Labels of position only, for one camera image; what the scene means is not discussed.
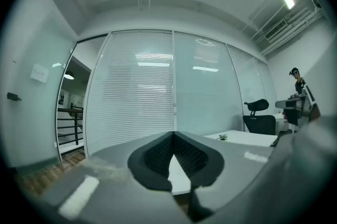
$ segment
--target person in black shirt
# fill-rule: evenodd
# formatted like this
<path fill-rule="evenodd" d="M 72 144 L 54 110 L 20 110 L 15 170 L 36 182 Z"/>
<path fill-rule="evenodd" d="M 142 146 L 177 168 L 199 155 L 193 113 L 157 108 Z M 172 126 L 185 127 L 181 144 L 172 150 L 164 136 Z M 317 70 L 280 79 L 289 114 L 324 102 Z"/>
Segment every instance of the person in black shirt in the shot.
<path fill-rule="evenodd" d="M 289 75 L 293 75 L 293 77 L 296 79 L 295 89 L 296 89 L 298 95 L 300 95 L 302 93 L 302 89 L 303 89 L 303 87 L 305 85 L 305 82 L 304 82 L 304 79 L 301 78 L 301 76 L 300 76 L 299 69 L 297 69 L 297 68 L 294 67 L 291 70 L 291 72 L 289 72 Z"/>

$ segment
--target air vent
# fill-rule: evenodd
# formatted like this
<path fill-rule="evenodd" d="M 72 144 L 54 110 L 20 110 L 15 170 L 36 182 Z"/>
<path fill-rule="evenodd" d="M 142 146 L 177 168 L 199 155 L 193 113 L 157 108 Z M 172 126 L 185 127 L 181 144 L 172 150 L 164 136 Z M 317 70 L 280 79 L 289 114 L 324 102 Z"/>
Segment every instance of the air vent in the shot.
<path fill-rule="evenodd" d="M 273 36 L 275 36 L 282 28 L 287 26 L 288 23 L 285 21 L 285 19 L 281 20 L 279 23 L 277 23 L 273 28 L 271 28 L 268 33 L 264 35 L 264 37 L 267 40 L 270 40 Z"/>

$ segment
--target paper sign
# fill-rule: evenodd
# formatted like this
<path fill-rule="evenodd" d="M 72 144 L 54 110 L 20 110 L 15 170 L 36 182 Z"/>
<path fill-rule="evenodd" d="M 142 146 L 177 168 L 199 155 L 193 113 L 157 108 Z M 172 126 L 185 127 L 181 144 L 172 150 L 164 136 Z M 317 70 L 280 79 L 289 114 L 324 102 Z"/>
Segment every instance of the paper sign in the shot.
<path fill-rule="evenodd" d="M 49 70 L 46 69 L 44 66 L 41 66 L 39 64 L 34 64 L 33 70 L 31 73 L 31 78 L 36 79 L 40 82 L 47 82 Z"/>

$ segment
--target horizontal blind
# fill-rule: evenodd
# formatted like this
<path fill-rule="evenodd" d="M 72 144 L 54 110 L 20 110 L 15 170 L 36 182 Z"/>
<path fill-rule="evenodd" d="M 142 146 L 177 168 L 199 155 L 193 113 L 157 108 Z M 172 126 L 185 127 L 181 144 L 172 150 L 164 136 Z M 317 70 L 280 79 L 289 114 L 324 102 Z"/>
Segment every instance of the horizontal blind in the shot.
<path fill-rule="evenodd" d="M 87 97 L 88 154 L 173 130 L 172 34 L 113 33 Z"/>
<path fill-rule="evenodd" d="M 265 99 L 264 88 L 254 57 L 229 46 L 229 51 L 239 80 L 242 103 Z M 243 105 L 244 115 L 250 115 L 247 105 Z M 256 115 L 266 115 L 267 111 L 258 111 Z"/>
<path fill-rule="evenodd" d="M 269 102 L 268 114 L 273 115 L 276 113 L 276 91 L 274 87 L 274 82 L 272 75 L 270 73 L 269 67 L 267 64 L 263 63 L 261 60 L 256 59 L 257 67 L 259 68 L 260 77 L 262 79 L 265 97 Z"/>
<path fill-rule="evenodd" d="M 175 33 L 177 129 L 204 135 L 242 130 L 235 70 L 223 43 Z"/>

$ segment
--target black office chair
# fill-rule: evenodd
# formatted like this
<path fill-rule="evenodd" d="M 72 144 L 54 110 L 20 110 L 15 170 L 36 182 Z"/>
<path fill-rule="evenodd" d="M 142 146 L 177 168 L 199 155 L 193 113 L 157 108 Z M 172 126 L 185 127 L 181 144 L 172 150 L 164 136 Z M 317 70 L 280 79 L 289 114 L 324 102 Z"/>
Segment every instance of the black office chair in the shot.
<path fill-rule="evenodd" d="M 275 135 L 276 119 L 272 115 L 255 116 L 255 112 L 268 109 L 269 103 L 267 100 L 261 99 L 255 102 L 244 104 L 247 105 L 251 115 L 244 115 L 243 121 L 246 124 L 249 132 L 265 135 Z"/>

